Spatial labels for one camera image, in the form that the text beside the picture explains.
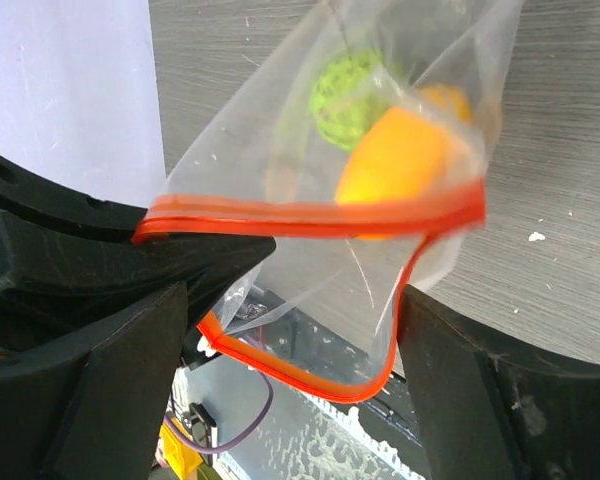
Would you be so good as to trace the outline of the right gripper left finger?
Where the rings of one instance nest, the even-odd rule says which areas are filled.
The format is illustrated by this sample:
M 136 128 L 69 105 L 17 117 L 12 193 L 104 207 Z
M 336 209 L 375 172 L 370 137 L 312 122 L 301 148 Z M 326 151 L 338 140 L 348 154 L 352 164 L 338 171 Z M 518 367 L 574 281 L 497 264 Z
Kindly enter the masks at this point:
M 183 283 L 0 360 L 0 479 L 146 479 L 187 327 Z

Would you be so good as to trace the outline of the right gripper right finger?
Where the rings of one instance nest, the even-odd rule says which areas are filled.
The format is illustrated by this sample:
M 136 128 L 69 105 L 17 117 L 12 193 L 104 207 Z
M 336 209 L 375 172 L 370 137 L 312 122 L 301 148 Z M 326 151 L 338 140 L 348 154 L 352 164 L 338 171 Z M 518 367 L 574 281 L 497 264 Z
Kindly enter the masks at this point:
M 398 347 L 433 479 L 600 479 L 600 365 L 400 298 Z

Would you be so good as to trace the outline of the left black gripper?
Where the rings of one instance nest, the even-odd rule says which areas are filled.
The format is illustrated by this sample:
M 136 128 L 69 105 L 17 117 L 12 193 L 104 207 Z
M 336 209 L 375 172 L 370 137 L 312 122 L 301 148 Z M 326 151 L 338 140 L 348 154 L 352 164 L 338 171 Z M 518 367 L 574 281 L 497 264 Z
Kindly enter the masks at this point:
M 141 207 L 99 200 L 0 156 L 0 350 L 31 350 L 181 282 L 185 344 L 271 237 L 194 234 L 134 245 Z

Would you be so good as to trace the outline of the orange mango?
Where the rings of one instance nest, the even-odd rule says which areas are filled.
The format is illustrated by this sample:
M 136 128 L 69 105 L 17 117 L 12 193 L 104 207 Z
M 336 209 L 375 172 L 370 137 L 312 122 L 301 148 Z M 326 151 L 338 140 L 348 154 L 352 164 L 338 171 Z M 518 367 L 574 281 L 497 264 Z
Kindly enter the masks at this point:
M 412 202 L 471 166 L 472 152 L 446 127 L 412 111 L 389 108 L 353 150 L 335 192 L 335 202 Z

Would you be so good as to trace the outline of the clear orange zip bag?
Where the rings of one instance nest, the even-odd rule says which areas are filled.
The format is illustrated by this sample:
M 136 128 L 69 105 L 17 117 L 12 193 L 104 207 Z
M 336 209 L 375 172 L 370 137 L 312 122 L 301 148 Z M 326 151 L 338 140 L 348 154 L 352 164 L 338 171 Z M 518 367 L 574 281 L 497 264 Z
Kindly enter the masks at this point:
M 192 142 L 140 221 L 137 243 L 179 234 L 271 237 L 276 248 L 220 297 L 199 329 L 216 351 L 270 375 L 274 358 L 241 340 L 254 285 L 368 351 L 387 300 L 454 267 L 486 218 L 519 1 L 321 1 Z M 471 166 L 412 202 L 349 204 L 335 192 L 352 151 L 326 141 L 308 103 L 335 58 L 377 49 L 373 91 L 442 125 Z

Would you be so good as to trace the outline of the green bumpy fruit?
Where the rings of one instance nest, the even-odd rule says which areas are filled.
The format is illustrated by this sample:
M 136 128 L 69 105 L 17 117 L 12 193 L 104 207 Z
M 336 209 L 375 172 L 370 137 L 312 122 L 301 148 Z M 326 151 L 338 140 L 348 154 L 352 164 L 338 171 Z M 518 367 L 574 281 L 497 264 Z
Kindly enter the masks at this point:
M 326 141 L 352 151 L 384 114 L 388 105 L 373 91 L 371 80 L 383 60 L 377 49 L 346 53 L 320 73 L 308 108 Z

